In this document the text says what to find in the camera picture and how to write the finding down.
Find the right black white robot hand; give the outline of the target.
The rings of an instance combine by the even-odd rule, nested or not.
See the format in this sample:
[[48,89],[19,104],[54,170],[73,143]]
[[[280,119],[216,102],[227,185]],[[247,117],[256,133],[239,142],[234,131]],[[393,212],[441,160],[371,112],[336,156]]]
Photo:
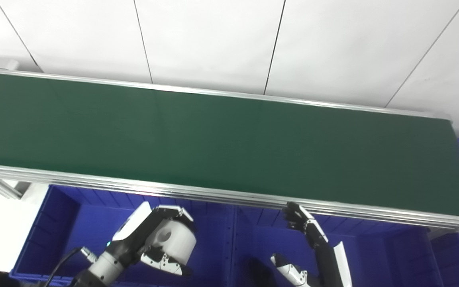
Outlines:
[[300,231],[314,250],[318,275],[293,265],[280,253],[273,253],[270,261],[277,271],[295,287],[351,287],[351,272],[343,242],[331,246],[315,217],[295,202],[287,202],[282,212],[288,228]]

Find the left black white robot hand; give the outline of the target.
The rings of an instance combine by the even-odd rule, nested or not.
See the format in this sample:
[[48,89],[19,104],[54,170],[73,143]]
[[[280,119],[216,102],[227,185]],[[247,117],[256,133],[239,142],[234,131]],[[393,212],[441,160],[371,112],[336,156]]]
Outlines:
[[163,272],[191,276],[187,266],[196,245],[194,219],[183,207],[145,201],[114,234],[105,251],[123,269],[142,262]]

